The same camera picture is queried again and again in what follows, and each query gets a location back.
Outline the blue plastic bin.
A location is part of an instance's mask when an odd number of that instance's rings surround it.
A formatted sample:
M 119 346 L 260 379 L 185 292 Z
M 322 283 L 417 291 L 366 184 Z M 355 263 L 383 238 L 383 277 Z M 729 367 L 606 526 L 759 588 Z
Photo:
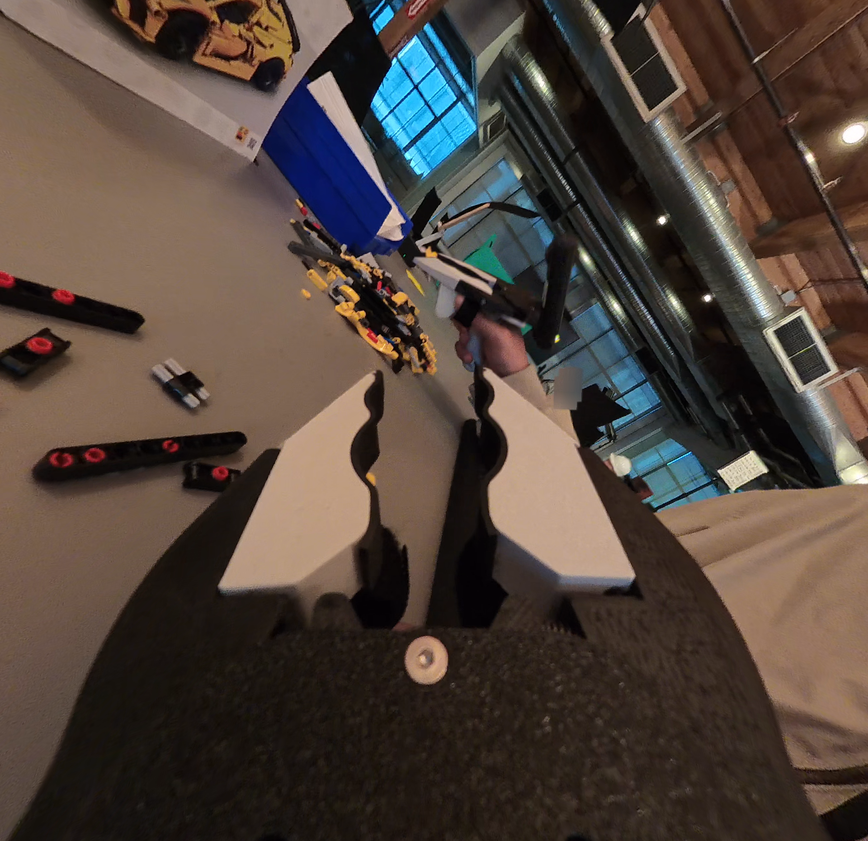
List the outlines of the blue plastic bin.
M 393 243 L 377 238 L 374 216 L 382 216 L 388 205 L 380 202 L 383 207 L 375 208 L 376 186 L 363 186 L 365 173 L 308 84 L 301 80 L 289 95 L 266 134 L 263 149 L 339 244 L 358 256 L 390 256 L 404 239 Z M 406 218 L 405 237 L 411 226 Z

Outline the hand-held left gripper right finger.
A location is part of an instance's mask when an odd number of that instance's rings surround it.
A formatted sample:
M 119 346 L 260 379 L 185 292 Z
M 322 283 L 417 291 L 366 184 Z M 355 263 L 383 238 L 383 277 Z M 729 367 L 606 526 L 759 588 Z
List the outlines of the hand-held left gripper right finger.
M 635 569 L 572 438 L 491 371 L 473 381 L 426 625 L 486 628 L 507 597 L 556 614 L 628 595 Z

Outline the black beam two red pins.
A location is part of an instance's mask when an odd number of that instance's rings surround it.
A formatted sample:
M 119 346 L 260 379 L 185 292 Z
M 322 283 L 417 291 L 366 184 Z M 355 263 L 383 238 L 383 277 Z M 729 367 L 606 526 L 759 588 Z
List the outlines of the black beam two red pins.
M 17 278 L 6 271 L 1 272 L 1 304 L 122 334 L 135 334 L 145 322 L 140 313 L 131 309 Z

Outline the pile of toy bricks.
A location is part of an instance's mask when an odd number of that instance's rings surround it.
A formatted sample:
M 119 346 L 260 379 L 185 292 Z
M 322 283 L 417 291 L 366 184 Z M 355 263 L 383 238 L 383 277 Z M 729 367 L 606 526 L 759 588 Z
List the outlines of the pile of toy bricks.
M 373 255 L 353 255 L 301 199 L 295 205 L 298 216 L 290 224 L 297 239 L 288 250 L 304 266 L 311 285 L 394 373 L 408 367 L 414 375 L 435 375 L 437 352 L 420 326 L 412 298 Z

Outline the person's right forearm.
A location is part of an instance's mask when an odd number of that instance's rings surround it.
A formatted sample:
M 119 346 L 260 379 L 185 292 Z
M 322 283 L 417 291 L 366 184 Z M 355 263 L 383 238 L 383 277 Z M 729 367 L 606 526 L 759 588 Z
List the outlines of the person's right forearm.
M 553 394 L 544 390 L 539 379 L 537 367 L 530 363 L 524 369 L 503 378 L 504 382 L 516 393 L 521 395 L 527 402 L 534 406 L 540 413 L 556 424 L 564 433 L 571 437 L 573 442 L 580 446 L 571 412 L 560 409 L 555 404 Z

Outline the folded white instruction sheets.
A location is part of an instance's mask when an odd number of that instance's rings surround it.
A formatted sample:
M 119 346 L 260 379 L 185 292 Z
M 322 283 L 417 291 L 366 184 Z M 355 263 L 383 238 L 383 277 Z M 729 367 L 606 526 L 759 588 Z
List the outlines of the folded white instruction sheets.
M 338 81 L 332 72 L 322 74 L 318 79 L 311 80 L 308 90 L 316 100 L 332 126 L 337 130 L 341 140 L 352 152 L 353 159 L 361 166 L 366 175 L 363 186 L 374 184 L 375 208 L 388 205 L 388 211 L 382 216 L 375 214 L 377 238 L 393 243 L 400 242 L 406 236 L 408 220 L 400 206 L 397 205 L 391 191 L 378 169 L 372 150 L 363 136 L 363 132 L 348 105 Z

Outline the white booklet yellow car picture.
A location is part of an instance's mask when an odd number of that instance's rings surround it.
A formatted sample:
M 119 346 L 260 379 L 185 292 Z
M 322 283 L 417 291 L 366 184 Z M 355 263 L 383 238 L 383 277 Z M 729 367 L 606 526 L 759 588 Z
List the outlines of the white booklet yellow car picture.
M 2 14 L 253 161 L 346 0 L 1 0 Z

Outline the wooden desk lamp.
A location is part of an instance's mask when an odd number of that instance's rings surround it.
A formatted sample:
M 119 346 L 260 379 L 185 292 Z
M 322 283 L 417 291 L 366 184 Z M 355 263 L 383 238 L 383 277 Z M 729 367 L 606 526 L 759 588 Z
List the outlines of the wooden desk lamp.
M 441 202 L 442 200 L 438 191 L 434 187 L 428 190 L 428 193 L 422 198 L 411 217 L 410 233 L 404 238 L 397 249 L 397 253 L 409 267 L 415 265 L 415 257 L 425 249 L 439 250 L 446 233 L 450 229 L 483 213 L 497 212 L 526 219 L 537 219 L 539 217 L 538 212 L 535 210 L 507 202 L 488 200 L 462 209 L 454 215 L 450 215 L 449 213 L 442 214 L 432 227 L 432 232 L 425 235 L 425 228 L 428 227 L 437 211 L 440 210 Z

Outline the short black brick red pin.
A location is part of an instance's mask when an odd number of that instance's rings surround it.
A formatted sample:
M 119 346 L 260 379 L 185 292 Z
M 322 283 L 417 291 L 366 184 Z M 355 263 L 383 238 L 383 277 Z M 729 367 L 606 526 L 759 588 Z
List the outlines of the short black brick red pin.
M 242 471 L 225 465 L 191 461 L 182 468 L 181 487 L 186 490 L 221 493 L 242 476 Z
M 44 327 L 2 350 L 1 371 L 16 380 L 28 378 L 61 357 L 70 347 L 70 340 Z

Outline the black beam three red pins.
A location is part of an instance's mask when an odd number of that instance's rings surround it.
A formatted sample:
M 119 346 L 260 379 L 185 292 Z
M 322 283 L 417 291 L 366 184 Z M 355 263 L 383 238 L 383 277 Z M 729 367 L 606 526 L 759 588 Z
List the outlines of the black beam three red pins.
M 224 431 L 59 446 L 42 456 L 32 468 L 31 475 L 43 483 L 96 478 L 140 468 L 233 455 L 246 443 L 244 433 Z

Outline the gridded glass window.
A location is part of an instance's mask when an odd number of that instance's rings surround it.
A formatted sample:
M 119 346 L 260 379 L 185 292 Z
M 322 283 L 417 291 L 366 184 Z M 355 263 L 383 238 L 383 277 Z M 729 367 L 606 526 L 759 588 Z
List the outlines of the gridded glass window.
M 427 24 L 396 55 L 373 98 L 384 151 L 413 180 L 427 178 L 476 135 L 469 57 L 454 36 Z

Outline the grey desk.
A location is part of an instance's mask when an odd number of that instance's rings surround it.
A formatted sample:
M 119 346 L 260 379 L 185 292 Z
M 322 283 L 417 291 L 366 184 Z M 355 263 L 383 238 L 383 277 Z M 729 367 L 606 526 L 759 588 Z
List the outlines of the grey desk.
M 41 484 L 60 444 L 237 430 L 244 467 L 381 368 L 288 252 L 296 192 L 2 18 L 2 271 L 136 310 L 135 336 L 2 309 L 2 347 L 71 341 L 2 375 L 2 839 L 39 788 L 90 666 L 150 568 L 214 496 L 180 467 Z M 210 393 L 190 410 L 151 368 Z

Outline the wooden post red sign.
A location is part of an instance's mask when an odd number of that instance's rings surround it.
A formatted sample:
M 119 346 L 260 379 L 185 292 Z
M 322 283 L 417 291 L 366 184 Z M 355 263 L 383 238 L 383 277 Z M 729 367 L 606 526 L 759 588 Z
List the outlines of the wooden post red sign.
M 388 58 L 396 58 L 447 1 L 407 0 L 378 34 L 379 43 Z

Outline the white vent grille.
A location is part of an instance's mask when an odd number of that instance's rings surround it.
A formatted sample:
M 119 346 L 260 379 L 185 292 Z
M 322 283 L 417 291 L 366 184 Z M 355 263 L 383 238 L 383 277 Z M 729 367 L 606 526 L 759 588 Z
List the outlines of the white vent grille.
M 675 61 L 642 8 L 601 44 L 644 123 L 657 119 L 687 92 Z
M 766 327 L 763 336 L 797 392 L 820 389 L 840 373 L 826 341 L 804 308 Z

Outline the person's beige jacket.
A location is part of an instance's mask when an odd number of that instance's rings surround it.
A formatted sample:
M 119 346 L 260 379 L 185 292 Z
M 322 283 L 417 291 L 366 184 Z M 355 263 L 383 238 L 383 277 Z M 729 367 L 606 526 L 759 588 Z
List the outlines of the person's beige jacket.
M 739 492 L 657 514 L 752 654 L 816 813 L 866 792 L 866 485 Z

